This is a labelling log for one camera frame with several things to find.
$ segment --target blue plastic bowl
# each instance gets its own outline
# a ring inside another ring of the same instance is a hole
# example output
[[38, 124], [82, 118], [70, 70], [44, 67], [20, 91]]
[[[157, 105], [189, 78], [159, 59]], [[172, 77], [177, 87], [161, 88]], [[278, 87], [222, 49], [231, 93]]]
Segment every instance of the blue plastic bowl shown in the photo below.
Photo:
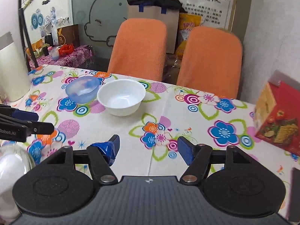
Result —
[[66, 93], [72, 101], [86, 104], [96, 98], [99, 86], [100, 82], [97, 78], [84, 76], [69, 83]]

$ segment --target screw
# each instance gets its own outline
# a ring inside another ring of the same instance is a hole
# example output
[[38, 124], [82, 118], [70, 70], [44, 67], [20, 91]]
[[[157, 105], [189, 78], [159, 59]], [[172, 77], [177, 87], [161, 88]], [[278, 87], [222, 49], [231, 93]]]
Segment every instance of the screw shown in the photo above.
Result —
[[104, 183], [111, 183], [115, 180], [116, 178], [112, 175], [103, 175], [100, 180]]
[[197, 181], [197, 177], [194, 175], [185, 175], [182, 177], [182, 180], [186, 183], [193, 183]]

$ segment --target small table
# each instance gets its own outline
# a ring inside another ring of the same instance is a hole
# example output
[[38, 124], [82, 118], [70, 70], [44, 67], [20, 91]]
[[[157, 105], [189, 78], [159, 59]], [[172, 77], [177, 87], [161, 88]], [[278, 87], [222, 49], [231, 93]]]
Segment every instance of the small table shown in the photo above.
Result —
[[[42, 65], [29, 75], [30, 91], [12, 106], [36, 112], [40, 121], [55, 126], [50, 136], [32, 135], [26, 143], [18, 143], [36, 163], [62, 146], [86, 149], [118, 134], [120, 150], [111, 167], [118, 179], [123, 175], [180, 178], [187, 165], [177, 152], [179, 136], [193, 144], [204, 143], [220, 150], [233, 144], [283, 180], [286, 197], [279, 213], [286, 216], [291, 169], [300, 167], [300, 159], [254, 136], [254, 105], [176, 85], [85, 69]], [[76, 104], [68, 99], [65, 88], [83, 76], [94, 76], [104, 83], [116, 79], [138, 80], [146, 88], [146, 97], [139, 109], [126, 117], [110, 115], [97, 99]], [[76, 168], [89, 175], [87, 165]], [[222, 168], [222, 164], [212, 165], [210, 174]]]
[[[85, 61], [92, 58], [92, 51], [88, 46], [79, 46], [74, 49], [74, 52], [71, 54], [60, 57], [57, 61], [53, 61], [51, 58], [51, 55], [48, 56], [41, 56], [37, 58], [37, 64], [39, 66], [43, 64], [48, 65], [58, 65], [58, 66], [66, 66], [66, 67], [79, 67], [81, 64], [83, 64]], [[29, 65], [31, 69], [34, 69], [34, 62], [30, 60]]]

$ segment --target plastic bag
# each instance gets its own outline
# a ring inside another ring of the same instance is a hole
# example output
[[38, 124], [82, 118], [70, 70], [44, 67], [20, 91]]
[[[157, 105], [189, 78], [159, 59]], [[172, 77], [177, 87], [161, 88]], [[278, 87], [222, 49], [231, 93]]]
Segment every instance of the plastic bag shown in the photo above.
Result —
[[201, 24], [201, 16], [192, 15], [187, 13], [179, 13], [178, 21], [178, 47], [175, 55], [182, 59], [185, 51], [188, 36], [193, 28]]
[[165, 67], [163, 70], [163, 82], [176, 85], [179, 70], [181, 66], [181, 60], [174, 54], [167, 54]]
[[64, 44], [58, 49], [58, 52], [59, 52], [59, 56], [64, 57], [74, 52], [74, 46], [72, 44], [71, 45]]

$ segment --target blue flower print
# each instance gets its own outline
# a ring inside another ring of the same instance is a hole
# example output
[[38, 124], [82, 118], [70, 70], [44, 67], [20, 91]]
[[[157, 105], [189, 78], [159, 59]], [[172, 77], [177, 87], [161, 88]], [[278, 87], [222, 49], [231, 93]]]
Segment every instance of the blue flower print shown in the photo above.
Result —
[[31, 70], [30, 72], [28, 72], [28, 75], [29, 75], [29, 74], [35, 74], [36, 71], [37, 71], [36, 69], [33, 69], [33, 70]]
[[220, 101], [215, 106], [216, 109], [222, 110], [225, 113], [231, 113], [233, 109], [236, 109], [232, 101], [227, 98], [221, 98]]
[[30, 98], [28, 98], [25, 102], [25, 107], [30, 107], [32, 103], [32, 100]]
[[36, 77], [36, 78], [32, 79], [32, 80], [31, 80], [32, 84], [33, 84], [34, 86], [37, 86], [38, 84], [40, 84], [41, 82], [44, 81], [45, 76], [46, 76], [46, 75], [42, 75], [42, 76], [40, 76], [40, 77]]
[[60, 99], [58, 101], [57, 110], [61, 112], [62, 110], [66, 110], [68, 112], [72, 112], [76, 109], [77, 104], [72, 101], [69, 97]]
[[28, 148], [28, 153], [31, 154], [33, 157], [33, 160], [36, 164], [39, 164], [41, 162], [42, 157], [42, 149], [44, 148], [42, 141], [37, 139], [36, 141], [32, 142], [31, 146]]
[[97, 79], [99, 80], [99, 84], [100, 84], [100, 85], [103, 85], [103, 80], [104, 80], [104, 79], [103, 79], [103, 78], [97, 78]]
[[291, 154], [292, 159], [296, 162], [298, 161], [299, 157], [295, 154]]
[[145, 132], [140, 140], [145, 144], [147, 149], [151, 149], [155, 145], [155, 135], [151, 132]]
[[208, 129], [208, 133], [214, 138], [217, 146], [227, 146], [228, 144], [237, 145], [239, 138], [236, 135], [235, 127], [230, 123], [225, 123], [220, 120], [214, 123], [214, 126]]

